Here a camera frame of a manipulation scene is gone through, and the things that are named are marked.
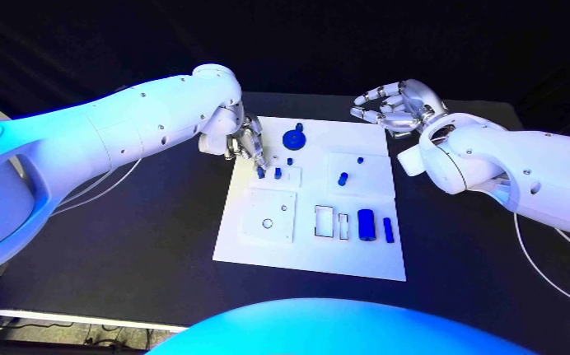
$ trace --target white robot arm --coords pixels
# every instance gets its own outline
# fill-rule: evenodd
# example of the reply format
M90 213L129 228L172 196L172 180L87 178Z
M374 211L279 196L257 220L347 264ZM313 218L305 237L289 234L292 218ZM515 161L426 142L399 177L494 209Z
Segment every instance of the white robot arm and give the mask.
M207 64L88 104L0 122L0 263L38 234L91 178L198 133L201 152L253 158L266 169L261 126L246 115L233 71ZM9 158L18 156L26 180Z
M420 132L419 144L399 154L410 176L426 172L449 194L482 192L504 207L570 231L570 137L507 131L469 114L452 114L419 81L368 91L357 105L387 97L380 112L355 106L352 115L386 127L394 138Z

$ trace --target black table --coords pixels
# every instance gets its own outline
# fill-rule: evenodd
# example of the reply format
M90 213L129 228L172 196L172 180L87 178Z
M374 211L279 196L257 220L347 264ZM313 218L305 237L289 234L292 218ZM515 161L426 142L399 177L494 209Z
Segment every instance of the black table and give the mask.
M244 103L264 116L358 121L350 96L246 93ZM520 128L507 104L448 106ZM0 278L0 309L192 325L261 301L334 297L425 311L563 353L570 299L527 262L514 215L484 194L452 196L426 174L406 175L396 155L416 140L388 139L406 283L214 262L233 162L199 153L192 139L147 157L103 198L51 219ZM520 224L540 268L569 290L570 244L553 228L526 218Z

